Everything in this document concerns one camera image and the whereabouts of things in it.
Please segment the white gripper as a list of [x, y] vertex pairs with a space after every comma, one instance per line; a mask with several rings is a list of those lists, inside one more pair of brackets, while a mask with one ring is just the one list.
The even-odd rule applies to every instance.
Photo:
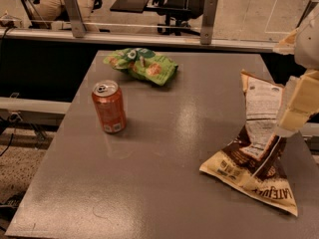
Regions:
[[311, 116], [319, 113], [319, 5], [274, 47], [273, 52], [293, 55], [295, 62], [307, 70], [301, 77], [287, 82], [277, 115], [275, 133], [290, 137], [304, 126]]

